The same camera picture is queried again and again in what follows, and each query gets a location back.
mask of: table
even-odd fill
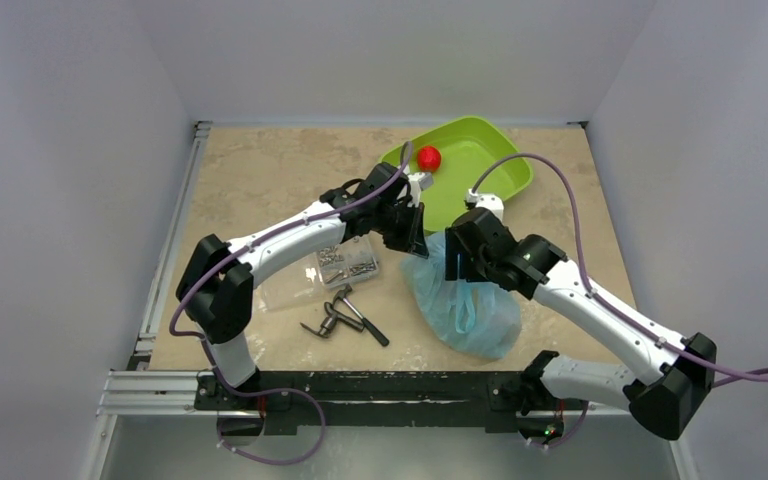
[[[174,291],[195,244],[215,233],[220,239],[244,236],[294,215],[329,188],[365,177],[379,157],[427,128],[213,128],[198,172],[174,269]],[[588,270],[605,288],[633,305],[631,289],[602,195],[584,130],[569,128],[504,129],[523,151],[555,161],[568,175],[582,221]],[[560,180],[532,162],[535,177],[506,202],[505,223],[518,238],[545,236],[575,258],[572,214]],[[490,361],[456,352],[427,326],[404,283],[399,262],[404,254],[386,250],[377,234],[373,248],[380,274],[355,286],[352,300],[390,338],[380,347],[368,333],[347,328],[328,340],[304,331],[299,322],[318,326],[322,302],[253,314],[246,329],[249,351],[265,370],[521,370],[544,349],[588,361],[616,362],[602,345],[569,320],[517,296],[522,333],[510,353]],[[169,335],[176,305],[166,295],[163,324],[149,368],[201,370],[208,364],[196,340]],[[182,319],[179,328],[195,325]]]

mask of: wooden table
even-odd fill
[[[378,158],[426,128],[214,128],[198,172],[177,256],[172,289],[196,242],[210,233],[244,236],[298,213],[329,188],[365,177]],[[604,287],[632,304],[631,289],[593,158],[580,128],[509,128],[523,151],[557,162],[569,176],[581,212],[587,265]],[[505,205],[505,223],[517,237],[538,233],[575,257],[569,199],[551,170],[533,162],[532,184]],[[399,271],[404,254],[386,250],[377,234],[373,248],[381,273],[355,286],[352,300],[391,341],[380,347],[368,333],[346,328],[328,340],[304,331],[318,326],[323,294],[304,306],[254,313],[246,329],[249,351],[267,370],[519,370],[543,349],[590,361],[615,357],[570,321],[517,296],[522,333],[510,353],[489,361],[458,353],[426,325]],[[167,295],[164,323],[151,358],[153,370],[207,367],[197,341],[167,331],[176,300]],[[182,319],[179,328],[194,327]]]

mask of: green plastic bin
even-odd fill
[[[413,139],[411,172],[419,172],[416,153],[431,145],[440,151],[440,168],[432,174],[434,185],[422,192],[425,204],[423,224],[428,232],[439,232],[466,212],[464,196],[478,177],[496,160],[519,151],[501,130],[481,117],[467,116],[441,125]],[[382,162],[399,165],[401,145],[381,157]],[[534,172],[525,159],[506,162],[482,182],[480,192],[493,193],[502,201],[531,183]]]

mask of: blue plastic bag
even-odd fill
[[[445,281],[446,235],[438,232],[425,241],[428,259],[410,256],[401,264],[425,321],[437,338],[459,352],[504,357],[522,330],[516,300],[490,282]]]

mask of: red tomato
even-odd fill
[[[422,147],[416,154],[416,164],[423,172],[436,172],[442,160],[440,151],[432,146]]]

